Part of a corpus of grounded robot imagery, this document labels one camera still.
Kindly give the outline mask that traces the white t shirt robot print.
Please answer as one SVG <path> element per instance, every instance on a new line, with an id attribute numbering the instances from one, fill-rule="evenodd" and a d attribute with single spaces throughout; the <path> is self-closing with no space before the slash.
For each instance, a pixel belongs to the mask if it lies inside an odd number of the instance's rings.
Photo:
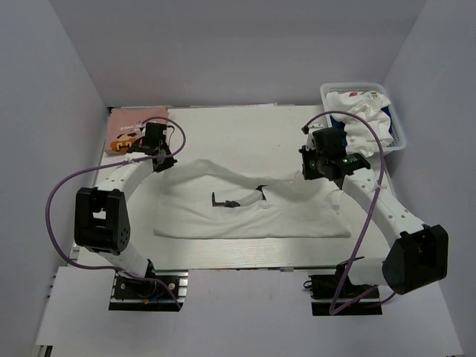
<path id="1" fill-rule="evenodd" d="M 332 182 L 307 181 L 299 171 L 246 176 L 196 160 L 165 172 L 153 233 L 170 239 L 348 238 L 340 198 Z"/>

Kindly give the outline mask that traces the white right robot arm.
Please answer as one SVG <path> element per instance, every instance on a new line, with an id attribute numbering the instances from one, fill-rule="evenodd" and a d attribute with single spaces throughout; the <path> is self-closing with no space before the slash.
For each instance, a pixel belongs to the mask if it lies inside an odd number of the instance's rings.
<path id="1" fill-rule="evenodd" d="M 351 297 L 362 286 L 388 286 L 404 295 L 446 278 L 448 233 L 441 225 L 427 225 L 407 210 L 380 183 L 379 175 L 362 155 L 349 154 L 335 128 L 307 129 L 300 149 L 303 177 L 328 179 L 370 214 L 390 247 L 384 258 L 356 258 L 338 265 L 336 289 Z"/>

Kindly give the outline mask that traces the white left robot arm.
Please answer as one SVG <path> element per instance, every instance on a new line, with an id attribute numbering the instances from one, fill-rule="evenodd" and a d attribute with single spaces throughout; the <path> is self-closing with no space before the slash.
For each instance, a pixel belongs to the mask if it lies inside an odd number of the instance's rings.
<path id="1" fill-rule="evenodd" d="M 144 135 L 127 150 L 119 164 L 95 187 L 78 190 L 75 201 L 74 241 L 106 259 L 118 273 L 132 277 L 132 288 L 142 297 L 152 295 L 157 278 L 151 262 L 130 242 L 127 201 L 139 184 L 176 163 L 167 144 L 167 126 L 147 123 Z"/>

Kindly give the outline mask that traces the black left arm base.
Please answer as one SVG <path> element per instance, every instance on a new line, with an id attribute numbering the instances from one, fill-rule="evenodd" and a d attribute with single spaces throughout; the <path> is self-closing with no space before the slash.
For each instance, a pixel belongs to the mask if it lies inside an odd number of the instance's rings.
<path id="1" fill-rule="evenodd" d="M 109 311 L 178 312 L 186 298 L 188 272 L 157 271 L 155 278 L 161 280 L 174 294 L 179 306 L 161 284 L 133 280 L 116 274 L 112 284 Z"/>

